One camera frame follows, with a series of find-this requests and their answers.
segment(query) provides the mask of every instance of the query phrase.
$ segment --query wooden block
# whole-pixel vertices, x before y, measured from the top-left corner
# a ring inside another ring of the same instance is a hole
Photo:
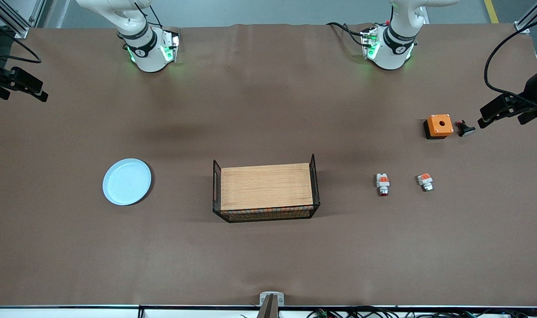
[[[444,139],[453,133],[453,123],[448,114],[431,115],[424,121],[427,139]]]
[[[313,204],[310,165],[222,168],[221,210]]]

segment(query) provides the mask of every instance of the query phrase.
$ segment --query green led light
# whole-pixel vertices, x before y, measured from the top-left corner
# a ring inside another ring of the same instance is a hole
[[[406,60],[410,58],[410,54],[412,53],[412,48],[414,48],[414,45],[410,46],[408,49],[408,55],[406,56]]]
[[[161,46],[161,49],[162,49],[162,53],[164,55],[164,59],[167,61],[167,62],[170,62],[172,61],[173,57],[172,57],[172,50],[169,49],[168,47],[167,48],[164,48],[164,46]]]
[[[369,48],[369,53],[368,53],[368,57],[371,58],[371,59],[374,59],[376,57],[376,52],[378,52],[378,49],[380,48],[380,42],[375,42],[374,45],[372,45],[370,48]]]
[[[133,57],[133,53],[131,53],[131,49],[129,48],[129,46],[127,47],[127,52],[129,52],[129,55],[131,56],[131,61],[135,63],[135,57]]]

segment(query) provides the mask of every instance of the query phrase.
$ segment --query black base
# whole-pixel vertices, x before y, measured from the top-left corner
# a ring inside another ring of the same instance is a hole
[[[470,135],[474,131],[475,131],[475,127],[466,127],[466,128],[459,129],[459,137],[463,137],[465,133]]]
[[[446,139],[447,136],[441,136],[441,137],[432,137],[430,135],[430,127],[427,125],[427,119],[424,121],[424,131],[426,132],[426,139]]]

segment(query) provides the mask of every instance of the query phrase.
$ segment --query yellow floor line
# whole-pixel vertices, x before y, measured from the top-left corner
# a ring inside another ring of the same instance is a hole
[[[492,5],[492,0],[484,0],[484,5],[488,11],[488,16],[490,17],[490,22],[498,23],[498,17],[496,16],[496,11],[494,11],[494,6]]]

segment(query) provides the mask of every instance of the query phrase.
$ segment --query wooden board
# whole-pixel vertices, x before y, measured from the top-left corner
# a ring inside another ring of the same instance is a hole
[[[313,204],[310,165],[222,168],[222,211]]]

